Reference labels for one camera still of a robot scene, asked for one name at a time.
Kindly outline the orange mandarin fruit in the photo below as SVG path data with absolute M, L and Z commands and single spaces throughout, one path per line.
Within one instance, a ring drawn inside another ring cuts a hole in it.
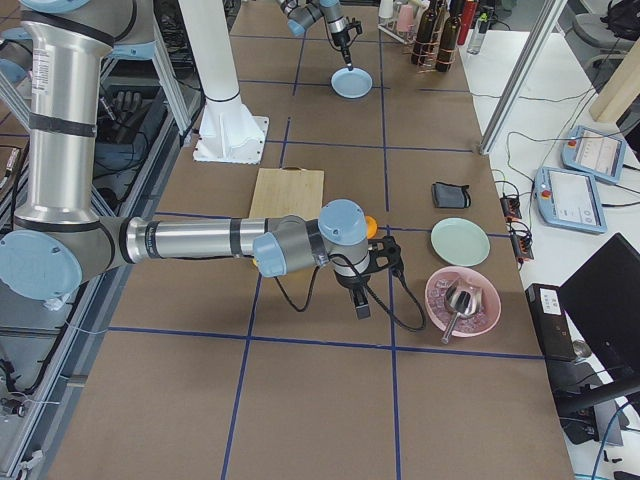
M 373 217 L 368 215 L 365 216 L 365 221 L 366 221 L 366 237 L 368 239 L 373 239 L 378 232 L 378 223 Z

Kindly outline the light blue plate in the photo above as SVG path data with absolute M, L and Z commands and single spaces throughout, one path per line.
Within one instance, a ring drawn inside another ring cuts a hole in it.
M 358 99 L 370 92 L 373 80 L 368 72 L 360 68 L 341 68 L 332 75 L 331 87 L 342 98 Z

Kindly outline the light green plate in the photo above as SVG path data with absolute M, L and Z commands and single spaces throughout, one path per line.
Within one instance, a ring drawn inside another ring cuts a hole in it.
M 432 229 L 431 244 L 445 262 L 463 267 L 481 264 L 490 254 L 490 241 L 474 222 L 451 217 L 439 221 Z

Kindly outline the pink bowl with ice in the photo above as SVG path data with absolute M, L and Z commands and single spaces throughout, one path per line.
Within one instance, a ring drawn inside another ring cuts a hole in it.
M 501 314 L 493 284 L 480 273 L 458 266 L 444 267 L 431 275 L 425 306 L 429 318 L 443 331 L 444 343 L 453 336 L 473 337 L 490 331 Z

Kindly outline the dark wine bottle upper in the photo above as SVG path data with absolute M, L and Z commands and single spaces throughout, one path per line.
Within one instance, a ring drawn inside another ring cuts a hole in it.
M 439 13 L 439 1 L 429 2 L 429 6 L 422 13 L 418 31 L 412 48 L 411 63 L 423 65 L 426 58 L 426 49 L 433 34 L 437 15 Z

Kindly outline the folded grey cloth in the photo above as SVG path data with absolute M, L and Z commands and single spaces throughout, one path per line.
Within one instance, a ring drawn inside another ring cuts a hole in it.
M 435 182 L 431 193 L 436 208 L 465 209 L 472 203 L 468 185 Z

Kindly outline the metal ice scoop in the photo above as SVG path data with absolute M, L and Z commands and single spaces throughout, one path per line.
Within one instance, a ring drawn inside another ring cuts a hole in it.
M 443 344 L 448 344 L 452 332 L 460 318 L 475 315 L 482 306 L 483 289 L 470 284 L 462 278 L 456 279 L 445 293 L 446 306 L 451 313 L 446 329 L 441 337 Z

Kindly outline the wooden cutting board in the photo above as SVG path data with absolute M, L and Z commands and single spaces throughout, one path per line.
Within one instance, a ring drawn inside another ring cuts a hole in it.
M 324 176 L 322 170 L 260 168 L 248 217 L 317 218 L 322 208 Z

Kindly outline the teach pendant near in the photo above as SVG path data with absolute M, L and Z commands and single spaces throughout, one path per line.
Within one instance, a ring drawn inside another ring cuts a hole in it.
M 540 167 L 534 180 L 534 199 L 549 226 L 591 234 L 607 231 L 597 183 L 591 174 Z

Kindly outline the teach pendant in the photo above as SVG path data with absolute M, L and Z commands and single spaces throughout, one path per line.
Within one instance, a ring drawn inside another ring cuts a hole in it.
M 592 174 L 598 181 L 615 185 L 619 182 L 627 143 L 619 134 L 607 134 L 578 125 L 564 143 L 563 165 Z
M 591 234 L 607 231 L 597 183 L 591 174 L 540 167 L 534 180 L 534 199 L 549 226 Z

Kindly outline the black laptop computer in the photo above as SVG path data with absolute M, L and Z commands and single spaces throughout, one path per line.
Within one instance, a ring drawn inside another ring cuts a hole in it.
M 561 286 L 533 283 L 526 296 L 545 358 L 576 358 L 566 323 L 571 319 L 605 368 L 639 370 L 639 252 L 622 234 Z

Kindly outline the teach pendant far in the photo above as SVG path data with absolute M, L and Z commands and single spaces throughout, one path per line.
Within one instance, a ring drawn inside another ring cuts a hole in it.
M 619 182 L 627 143 L 619 134 L 607 134 L 578 125 L 564 143 L 563 165 L 592 174 L 598 181 L 615 185 Z

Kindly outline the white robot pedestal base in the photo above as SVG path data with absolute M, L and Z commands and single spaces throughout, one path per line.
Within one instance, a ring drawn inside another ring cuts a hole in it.
M 183 0 L 179 6 L 205 97 L 194 159 L 258 164 L 269 119 L 252 115 L 241 98 L 223 3 Z

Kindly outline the aluminium frame post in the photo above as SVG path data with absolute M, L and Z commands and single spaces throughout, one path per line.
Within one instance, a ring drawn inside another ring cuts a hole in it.
M 567 0 L 547 0 L 544 3 L 482 136 L 479 154 L 488 155 L 496 144 L 529 73 L 567 3 Z

